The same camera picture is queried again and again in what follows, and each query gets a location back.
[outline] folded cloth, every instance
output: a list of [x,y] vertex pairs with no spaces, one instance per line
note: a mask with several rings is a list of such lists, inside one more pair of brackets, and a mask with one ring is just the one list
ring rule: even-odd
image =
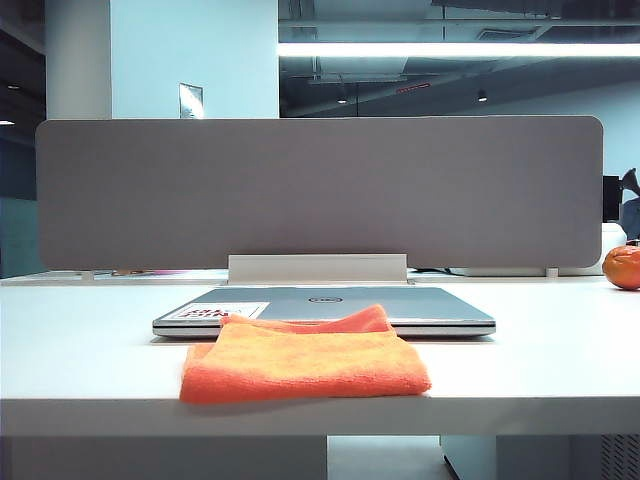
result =
[[331,322],[223,320],[215,344],[187,353],[180,399],[225,403],[417,395],[431,388],[414,348],[380,305]]

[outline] laptop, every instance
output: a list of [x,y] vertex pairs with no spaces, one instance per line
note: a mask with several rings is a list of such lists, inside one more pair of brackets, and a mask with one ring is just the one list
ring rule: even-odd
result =
[[381,304],[400,337],[473,337],[495,320],[437,287],[219,287],[153,321],[153,333],[215,338],[220,319],[239,313],[260,320],[330,321]]

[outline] desk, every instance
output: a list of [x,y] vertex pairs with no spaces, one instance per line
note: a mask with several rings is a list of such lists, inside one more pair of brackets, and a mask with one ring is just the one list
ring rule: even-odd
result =
[[5,283],[3,435],[640,432],[640,291],[602,277],[418,283],[444,288],[497,321],[485,341],[414,343],[433,380],[427,395],[204,407],[178,402],[187,345],[153,343],[151,321],[211,284]]

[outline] fluorescent light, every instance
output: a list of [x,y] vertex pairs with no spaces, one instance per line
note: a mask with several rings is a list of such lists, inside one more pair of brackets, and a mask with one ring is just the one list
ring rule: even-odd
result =
[[640,57],[638,43],[280,43],[281,57]]

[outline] dell logo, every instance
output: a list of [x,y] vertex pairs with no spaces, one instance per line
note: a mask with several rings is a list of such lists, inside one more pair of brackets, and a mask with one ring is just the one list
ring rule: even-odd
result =
[[340,297],[312,297],[309,301],[313,303],[338,303],[342,299]]

